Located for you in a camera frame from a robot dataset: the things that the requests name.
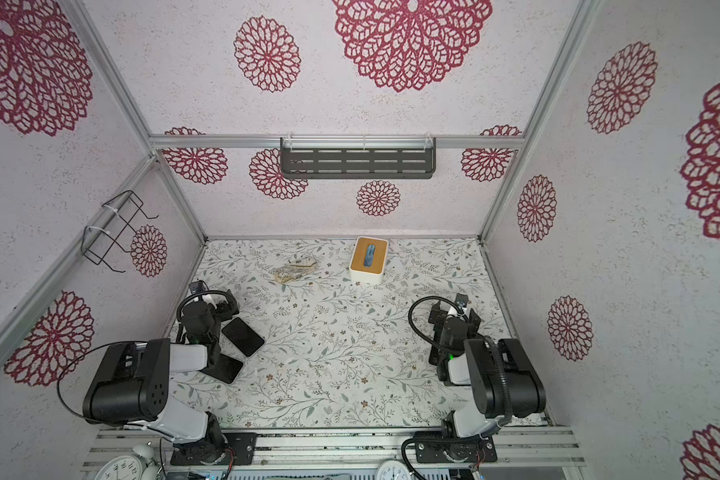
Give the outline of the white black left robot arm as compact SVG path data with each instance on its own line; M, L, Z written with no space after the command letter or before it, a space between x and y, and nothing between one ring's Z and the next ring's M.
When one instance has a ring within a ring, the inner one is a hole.
M230 447L217 416L179 401L169 380L176 373L201 373L232 383L243 363L223 354L220 340L222 323L238 312L229 290L195 293L177 307L174 341L108 345L83 400L86 421L155 432L190 465L225 461Z

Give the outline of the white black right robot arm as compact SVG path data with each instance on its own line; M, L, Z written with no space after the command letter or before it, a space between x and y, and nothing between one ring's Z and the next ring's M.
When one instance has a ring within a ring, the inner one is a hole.
M464 315L455 303L430 310L433 345L429 363L447 386L468 387L472 400L442 421L445 438L488 436L515 418L541 414L547 406L545 388L521 342L495 340L478 332L481 318Z

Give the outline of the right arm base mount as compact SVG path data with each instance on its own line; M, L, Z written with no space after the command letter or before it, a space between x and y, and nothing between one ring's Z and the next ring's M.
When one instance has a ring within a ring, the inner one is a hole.
M416 461L421 464L482 464L498 459L492 437L445 438L440 433L418 431L413 438Z

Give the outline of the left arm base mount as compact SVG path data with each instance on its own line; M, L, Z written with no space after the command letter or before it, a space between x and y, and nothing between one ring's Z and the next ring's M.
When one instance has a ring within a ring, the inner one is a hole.
M226 432L215 440L201 439L191 443L175 444L169 460L171 466L248 466L255 452L256 433Z

